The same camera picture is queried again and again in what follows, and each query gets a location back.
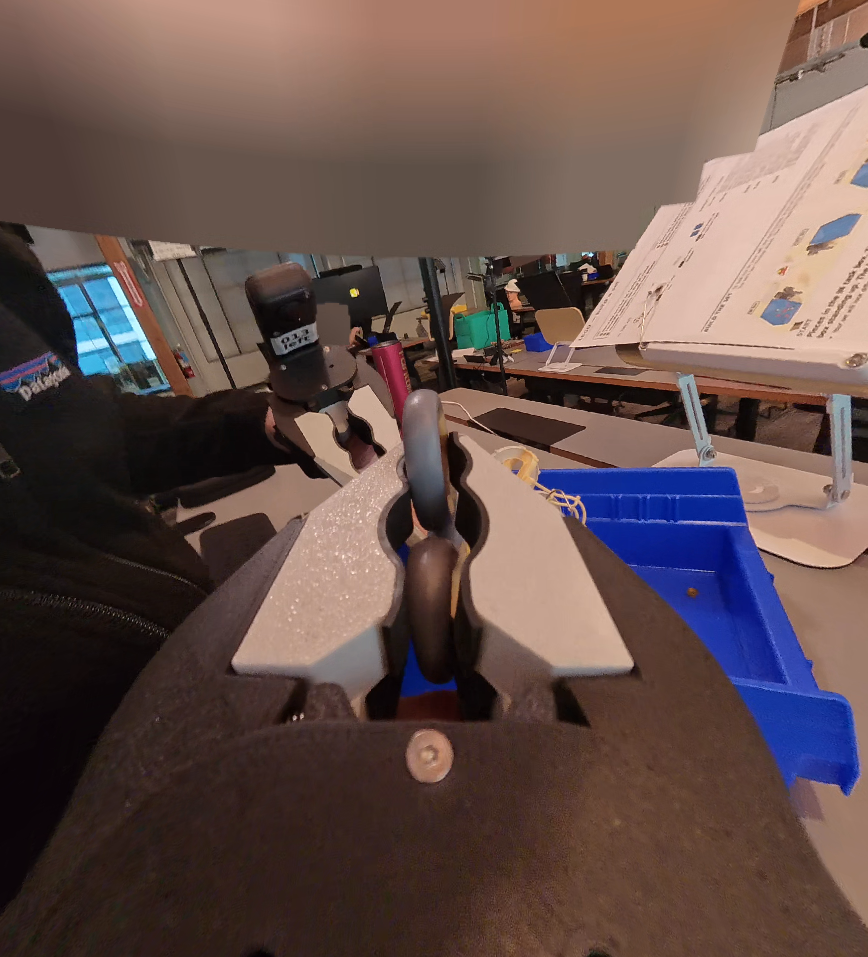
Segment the small tan book stand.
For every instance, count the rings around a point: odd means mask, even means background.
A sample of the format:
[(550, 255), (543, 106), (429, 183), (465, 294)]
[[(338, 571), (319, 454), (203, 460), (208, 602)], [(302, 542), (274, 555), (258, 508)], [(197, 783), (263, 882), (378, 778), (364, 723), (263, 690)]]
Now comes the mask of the small tan book stand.
[(581, 311), (573, 306), (536, 310), (538, 331), (550, 346), (548, 358), (541, 369), (550, 373), (566, 373), (579, 363), (573, 361), (575, 340), (584, 329)]

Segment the plastic ball maze puzzle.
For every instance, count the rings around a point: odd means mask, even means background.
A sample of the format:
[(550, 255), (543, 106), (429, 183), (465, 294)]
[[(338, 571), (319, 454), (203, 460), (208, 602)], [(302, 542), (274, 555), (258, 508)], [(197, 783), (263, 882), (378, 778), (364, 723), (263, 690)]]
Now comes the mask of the plastic ball maze puzzle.
[(529, 486), (547, 503), (581, 524), (587, 522), (586, 507), (579, 495), (571, 495), (559, 488), (549, 487), (540, 480), (540, 462), (535, 452), (523, 446), (505, 446), (492, 456), (519, 481)]

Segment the person's left forearm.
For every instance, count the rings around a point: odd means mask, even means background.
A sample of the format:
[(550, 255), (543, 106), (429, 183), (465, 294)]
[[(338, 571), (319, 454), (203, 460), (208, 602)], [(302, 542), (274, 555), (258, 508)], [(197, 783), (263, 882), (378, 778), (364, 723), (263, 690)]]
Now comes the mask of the person's left forearm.
[(105, 438), (115, 455), (113, 479), (135, 497), (305, 460), (279, 434), (265, 393), (141, 395), (122, 392), (102, 376), (91, 376), (88, 383), (114, 417)]

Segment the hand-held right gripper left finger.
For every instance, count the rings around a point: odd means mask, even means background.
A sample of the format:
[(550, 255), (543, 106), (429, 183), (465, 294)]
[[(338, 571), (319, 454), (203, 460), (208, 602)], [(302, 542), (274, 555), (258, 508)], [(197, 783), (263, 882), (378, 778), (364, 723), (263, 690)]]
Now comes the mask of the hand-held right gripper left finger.
[(336, 685), (357, 714), (394, 718), (410, 645), (404, 557), (413, 532), (399, 441), (303, 521), (232, 671)]

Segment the pink metal bottle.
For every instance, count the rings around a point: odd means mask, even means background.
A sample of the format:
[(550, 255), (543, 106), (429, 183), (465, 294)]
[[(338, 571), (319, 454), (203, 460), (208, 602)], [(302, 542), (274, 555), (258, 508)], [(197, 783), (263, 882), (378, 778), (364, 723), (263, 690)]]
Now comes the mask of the pink metal bottle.
[(372, 337), (369, 347), (376, 371), (390, 392), (395, 417), (401, 421), (405, 401), (412, 391), (403, 346), (397, 339), (381, 341)]

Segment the grey orange handled scissors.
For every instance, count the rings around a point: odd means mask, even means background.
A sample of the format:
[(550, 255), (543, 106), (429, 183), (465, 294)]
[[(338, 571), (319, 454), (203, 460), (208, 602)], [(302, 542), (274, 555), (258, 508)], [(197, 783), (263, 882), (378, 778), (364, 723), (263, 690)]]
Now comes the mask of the grey orange handled scissors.
[(406, 561), (408, 625), (421, 674), (445, 684), (456, 666), (453, 616), (464, 544), (456, 527), (459, 494), (450, 471), (451, 435), (436, 392), (418, 390), (407, 397), (403, 439), (413, 514), (426, 533)]

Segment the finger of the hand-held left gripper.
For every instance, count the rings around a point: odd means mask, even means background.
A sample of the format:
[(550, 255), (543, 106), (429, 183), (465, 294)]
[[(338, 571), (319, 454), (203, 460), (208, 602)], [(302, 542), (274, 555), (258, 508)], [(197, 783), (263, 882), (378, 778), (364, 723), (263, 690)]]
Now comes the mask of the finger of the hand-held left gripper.
[(314, 464), (336, 484), (344, 486), (366, 470), (366, 447), (353, 432), (347, 410), (305, 412), (293, 424)]
[(377, 454), (386, 454), (399, 445), (399, 424), (370, 386), (355, 389), (348, 400), (352, 430)]

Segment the black tripod pole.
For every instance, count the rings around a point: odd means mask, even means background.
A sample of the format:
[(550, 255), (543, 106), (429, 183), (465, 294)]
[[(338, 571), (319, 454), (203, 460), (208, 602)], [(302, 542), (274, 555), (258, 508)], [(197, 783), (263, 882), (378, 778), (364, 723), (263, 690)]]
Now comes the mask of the black tripod pole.
[(442, 304), (439, 275), (435, 260), (432, 257), (419, 257), (418, 263), (428, 305), (430, 335), (435, 342), (439, 361), (439, 389), (440, 392), (446, 392), (456, 388), (455, 368), (452, 361), (452, 350), (449, 344), (449, 313), (444, 310)]

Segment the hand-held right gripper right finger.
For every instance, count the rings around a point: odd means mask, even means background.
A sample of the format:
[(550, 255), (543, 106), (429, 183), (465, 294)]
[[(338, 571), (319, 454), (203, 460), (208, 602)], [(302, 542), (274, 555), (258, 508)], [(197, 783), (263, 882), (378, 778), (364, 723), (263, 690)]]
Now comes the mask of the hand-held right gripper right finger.
[(459, 662), (504, 710), (566, 679), (635, 667), (579, 548), (587, 528), (471, 437), (449, 435), (455, 520), (469, 546), (461, 576)]

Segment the person's black clothing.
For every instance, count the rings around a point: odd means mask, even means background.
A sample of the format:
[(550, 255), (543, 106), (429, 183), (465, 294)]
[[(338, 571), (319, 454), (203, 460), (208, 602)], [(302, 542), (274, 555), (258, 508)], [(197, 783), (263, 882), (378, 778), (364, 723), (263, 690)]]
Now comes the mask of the person's black clothing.
[(136, 496), (122, 408), (0, 227), (0, 913), (139, 673), (210, 584)]

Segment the black dotted wrist rest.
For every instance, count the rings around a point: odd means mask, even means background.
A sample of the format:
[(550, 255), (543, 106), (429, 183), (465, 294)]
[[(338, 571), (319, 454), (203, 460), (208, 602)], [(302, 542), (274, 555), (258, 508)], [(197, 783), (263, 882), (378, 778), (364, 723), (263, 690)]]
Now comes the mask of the black dotted wrist rest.
[(276, 536), (268, 515), (252, 513), (201, 532), (201, 559), (216, 589)]

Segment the black monitor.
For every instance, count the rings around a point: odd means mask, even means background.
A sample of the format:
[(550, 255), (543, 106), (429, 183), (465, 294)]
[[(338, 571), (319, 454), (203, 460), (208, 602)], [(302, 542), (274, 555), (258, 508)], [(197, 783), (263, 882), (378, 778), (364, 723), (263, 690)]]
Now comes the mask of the black monitor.
[(319, 305), (344, 305), (352, 326), (370, 327), (386, 316), (388, 301), (377, 265), (326, 271), (311, 281)]

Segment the printed instruction sheet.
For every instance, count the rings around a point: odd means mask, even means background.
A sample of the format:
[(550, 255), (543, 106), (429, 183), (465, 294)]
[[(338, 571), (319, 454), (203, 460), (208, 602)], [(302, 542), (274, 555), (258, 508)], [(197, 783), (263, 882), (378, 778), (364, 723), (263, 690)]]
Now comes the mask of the printed instruction sheet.
[(868, 353), (868, 86), (657, 210), (574, 345), (641, 342)]

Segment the black desk mat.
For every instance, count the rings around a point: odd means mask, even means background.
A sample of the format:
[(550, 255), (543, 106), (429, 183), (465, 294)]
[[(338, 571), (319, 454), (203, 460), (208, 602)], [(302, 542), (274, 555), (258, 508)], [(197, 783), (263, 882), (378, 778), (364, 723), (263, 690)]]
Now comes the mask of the black desk mat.
[(477, 414), (471, 423), (494, 435), (544, 452), (552, 451), (558, 443), (585, 431), (584, 425), (507, 408)]

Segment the small blue plastic bin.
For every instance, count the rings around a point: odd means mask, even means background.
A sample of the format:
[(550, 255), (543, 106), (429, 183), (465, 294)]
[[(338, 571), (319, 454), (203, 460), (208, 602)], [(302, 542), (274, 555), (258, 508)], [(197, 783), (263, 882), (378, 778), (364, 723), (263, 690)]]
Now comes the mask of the small blue plastic bin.
[[(853, 710), (819, 687), (727, 468), (540, 472), (579, 495), (587, 528), (682, 617), (752, 712), (787, 783), (861, 776)], [(699, 595), (691, 599), (687, 588)]]

